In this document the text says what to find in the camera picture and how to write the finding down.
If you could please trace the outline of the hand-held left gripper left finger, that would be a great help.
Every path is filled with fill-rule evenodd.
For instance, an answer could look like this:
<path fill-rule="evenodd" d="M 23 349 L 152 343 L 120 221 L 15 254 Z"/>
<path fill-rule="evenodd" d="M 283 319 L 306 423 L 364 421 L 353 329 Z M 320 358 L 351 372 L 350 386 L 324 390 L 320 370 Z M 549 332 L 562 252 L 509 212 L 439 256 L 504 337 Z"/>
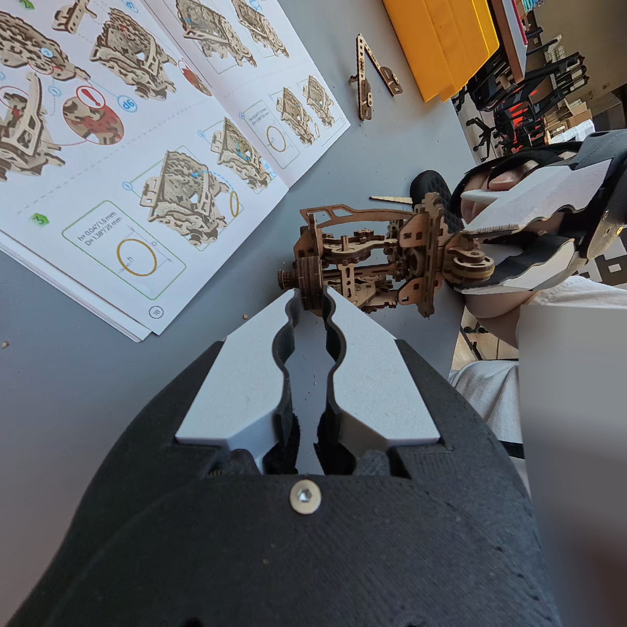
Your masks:
<path fill-rule="evenodd" d="M 247 450 L 255 461 L 286 443 L 293 407 L 285 362 L 300 311 L 299 290 L 288 290 L 226 337 L 177 442 Z"/>

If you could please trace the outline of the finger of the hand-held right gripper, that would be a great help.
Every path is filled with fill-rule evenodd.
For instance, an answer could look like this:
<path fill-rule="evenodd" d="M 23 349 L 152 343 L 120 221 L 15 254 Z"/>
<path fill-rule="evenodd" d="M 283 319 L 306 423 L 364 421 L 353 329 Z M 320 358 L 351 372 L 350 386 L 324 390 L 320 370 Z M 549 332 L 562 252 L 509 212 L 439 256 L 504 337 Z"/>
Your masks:
<path fill-rule="evenodd" d="M 468 256 L 452 247 L 452 271 L 461 283 L 453 288 L 465 295 L 536 292 L 558 285 L 584 263 L 574 238 L 494 238 Z"/>
<path fill-rule="evenodd" d="M 474 190 L 463 199 L 487 207 L 464 229 L 469 236 L 502 236 L 522 231 L 529 223 L 546 221 L 560 209 L 583 210 L 604 182 L 611 159 L 571 169 L 568 165 L 541 168 L 508 191 Z"/>

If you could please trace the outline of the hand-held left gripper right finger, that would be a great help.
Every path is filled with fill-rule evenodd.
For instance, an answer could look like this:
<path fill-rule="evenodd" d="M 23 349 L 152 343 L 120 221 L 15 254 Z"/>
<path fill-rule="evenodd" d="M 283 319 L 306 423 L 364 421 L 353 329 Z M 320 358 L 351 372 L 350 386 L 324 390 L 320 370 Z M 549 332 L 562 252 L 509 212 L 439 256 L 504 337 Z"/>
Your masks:
<path fill-rule="evenodd" d="M 396 338 L 333 288 L 324 287 L 327 384 L 339 443 L 353 455 L 433 444 L 440 432 L 401 355 Z"/>

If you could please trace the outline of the wooden frame assembly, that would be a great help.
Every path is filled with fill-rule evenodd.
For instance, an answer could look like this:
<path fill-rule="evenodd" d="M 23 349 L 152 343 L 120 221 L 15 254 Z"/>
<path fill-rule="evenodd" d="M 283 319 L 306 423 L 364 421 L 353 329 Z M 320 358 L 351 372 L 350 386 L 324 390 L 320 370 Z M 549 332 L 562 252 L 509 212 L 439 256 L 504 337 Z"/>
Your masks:
<path fill-rule="evenodd" d="M 416 212 L 335 204 L 300 213 L 305 225 L 294 246 L 293 269 L 278 271 L 281 289 L 298 288 L 303 308 L 317 315 L 326 286 L 364 313 L 401 303 L 394 285 L 421 268 L 421 260 L 408 260 L 400 244 L 401 229 Z"/>

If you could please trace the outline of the person's right forearm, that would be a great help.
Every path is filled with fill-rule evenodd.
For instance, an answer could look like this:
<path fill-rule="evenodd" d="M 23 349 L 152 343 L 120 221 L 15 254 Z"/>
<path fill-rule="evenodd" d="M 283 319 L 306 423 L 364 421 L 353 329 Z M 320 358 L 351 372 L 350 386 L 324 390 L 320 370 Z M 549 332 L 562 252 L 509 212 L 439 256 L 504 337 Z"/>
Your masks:
<path fill-rule="evenodd" d="M 488 330 L 508 345 L 518 348 L 517 325 L 521 307 L 529 303 L 537 292 L 510 292 L 500 294 L 464 294 L 468 311 Z"/>

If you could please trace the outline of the person's right hand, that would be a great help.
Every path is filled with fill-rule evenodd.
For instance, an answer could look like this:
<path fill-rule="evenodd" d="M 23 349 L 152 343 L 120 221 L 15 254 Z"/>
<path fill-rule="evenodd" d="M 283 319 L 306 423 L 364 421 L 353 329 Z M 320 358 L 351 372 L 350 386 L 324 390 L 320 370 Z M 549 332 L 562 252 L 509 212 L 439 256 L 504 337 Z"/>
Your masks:
<path fill-rule="evenodd" d="M 539 166 L 537 161 L 529 160 L 516 168 L 505 171 L 497 176 L 491 177 L 491 169 L 482 170 L 473 174 L 466 182 L 463 193 L 480 190 L 492 193 L 505 192 L 520 183 L 526 176 Z M 489 202 L 485 198 L 473 200 L 462 197 L 460 200 L 460 211 L 462 220 L 469 224 L 472 220 L 484 211 Z"/>

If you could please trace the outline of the black white marker board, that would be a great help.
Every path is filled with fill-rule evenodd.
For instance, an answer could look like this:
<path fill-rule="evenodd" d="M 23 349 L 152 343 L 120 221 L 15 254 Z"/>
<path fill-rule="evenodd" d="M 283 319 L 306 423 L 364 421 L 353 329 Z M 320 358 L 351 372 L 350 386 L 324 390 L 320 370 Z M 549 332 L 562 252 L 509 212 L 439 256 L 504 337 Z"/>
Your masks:
<path fill-rule="evenodd" d="M 603 285 L 626 289 L 626 254 L 610 259 L 599 255 L 577 274 Z"/>

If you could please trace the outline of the black office chair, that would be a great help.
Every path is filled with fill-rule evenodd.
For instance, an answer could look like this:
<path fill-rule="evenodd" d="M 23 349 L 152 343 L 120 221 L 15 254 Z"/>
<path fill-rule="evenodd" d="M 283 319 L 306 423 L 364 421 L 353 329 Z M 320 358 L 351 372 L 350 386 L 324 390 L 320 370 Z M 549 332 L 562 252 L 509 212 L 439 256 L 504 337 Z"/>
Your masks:
<path fill-rule="evenodd" d="M 508 135 L 503 122 L 486 122 L 475 116 L 465 122 L 465 134 L 476 165 L 506 156 Z"/>

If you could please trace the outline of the white shirt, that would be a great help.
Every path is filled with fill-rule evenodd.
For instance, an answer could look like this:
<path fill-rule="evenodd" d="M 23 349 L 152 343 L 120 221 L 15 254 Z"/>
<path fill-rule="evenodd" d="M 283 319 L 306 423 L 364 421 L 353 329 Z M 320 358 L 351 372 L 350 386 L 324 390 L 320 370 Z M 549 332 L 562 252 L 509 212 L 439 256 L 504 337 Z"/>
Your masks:
<path fill-rule="evenodd" d="M 525 305 L 626 309 L 626 291 L 573 275 L 537 291 Z M 451 371 L 449 382 L 488 424 L 507 448 L 522 449 L 519 366 L 507 360 L 485 360 Z"/>

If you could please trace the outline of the black wrist rest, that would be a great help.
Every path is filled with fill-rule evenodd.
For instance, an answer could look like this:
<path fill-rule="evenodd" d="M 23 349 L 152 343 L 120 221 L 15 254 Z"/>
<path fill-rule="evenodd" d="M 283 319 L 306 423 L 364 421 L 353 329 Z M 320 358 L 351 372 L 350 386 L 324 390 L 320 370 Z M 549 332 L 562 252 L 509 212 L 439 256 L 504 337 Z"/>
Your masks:
<path fill-rule="evenodd" d="M 415 177 L 410 185 L 412 207 L 422 203 L 427 193 L 439 195 L 444 207 L 443 218 L 449 233 L 457 233 L 465 228 L 460 215 L 450 211 L 451 192 L 443 177 L 434 170 L 426 170 Z"/>

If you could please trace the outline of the instruction booklet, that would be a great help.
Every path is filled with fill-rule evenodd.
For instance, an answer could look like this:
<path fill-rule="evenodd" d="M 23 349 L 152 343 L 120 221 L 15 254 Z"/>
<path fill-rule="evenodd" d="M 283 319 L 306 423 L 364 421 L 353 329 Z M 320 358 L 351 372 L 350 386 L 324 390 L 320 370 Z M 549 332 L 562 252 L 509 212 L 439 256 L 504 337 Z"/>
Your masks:
<path fill-rule="evenodd" d="M 1 249 L 141 341 L 349 125 L 277 1 L 2 1 Z"/>

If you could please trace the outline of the yellow plastic bin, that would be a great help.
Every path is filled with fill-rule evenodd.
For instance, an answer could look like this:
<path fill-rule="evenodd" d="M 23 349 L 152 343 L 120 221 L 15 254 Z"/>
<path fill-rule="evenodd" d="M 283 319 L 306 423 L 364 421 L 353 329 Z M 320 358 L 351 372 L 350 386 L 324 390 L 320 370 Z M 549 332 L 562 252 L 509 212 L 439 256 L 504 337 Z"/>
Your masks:
<path fill-rule="evenodd" d="M 384 1 L 425 102 L 457 94 L 499 47 L 487 1 Z"/>

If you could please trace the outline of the short wooden strut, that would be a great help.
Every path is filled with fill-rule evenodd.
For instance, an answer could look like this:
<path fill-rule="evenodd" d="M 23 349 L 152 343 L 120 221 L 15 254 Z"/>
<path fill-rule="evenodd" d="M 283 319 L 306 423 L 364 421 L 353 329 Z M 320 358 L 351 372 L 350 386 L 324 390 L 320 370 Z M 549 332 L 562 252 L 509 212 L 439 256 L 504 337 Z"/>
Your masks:
<path fill-rule="evenodd" d="M 379 76 L 381 77 L 382 81 L 385 83 L 386 88 L 388 89 L 389 93 L 394 97 L 396 95 L 399 95 L 401 93 L 403 93 L 403 88 L 396 76 L 396 74 L 392 71 L 392 69 L 390 69 L 389 67 L 386 66 L 382 66 L 379 61 L 376 59 L 374 53 L 372 52 L 372 50 L 370 49 L 370 47 L 368 46 L 368 44 L 365 44 L 365 53 L 367 54 L 367 56 L 369 57 L 369 59 L 371 60 L 371 63 L 373 64 L 373 66 L 375 67 L 375 69 L 377 70 Z"/>

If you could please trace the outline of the long wooden strut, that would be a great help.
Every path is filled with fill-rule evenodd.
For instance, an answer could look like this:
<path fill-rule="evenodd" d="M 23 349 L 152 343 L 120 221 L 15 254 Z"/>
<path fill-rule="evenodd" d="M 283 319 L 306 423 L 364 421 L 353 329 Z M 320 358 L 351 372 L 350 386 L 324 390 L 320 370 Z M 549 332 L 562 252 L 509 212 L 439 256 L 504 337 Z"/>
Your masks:
<path fill-rule="evenodd" d="M 356 37 L 357 73 L 349 78 L 349 83 L 357 83 L 357 108 L 361 121 L 372 119 L 372 92 L 365 72 L 367 56 L 372 60 L 371 50 L 362 33 L 359 33 Z"/>

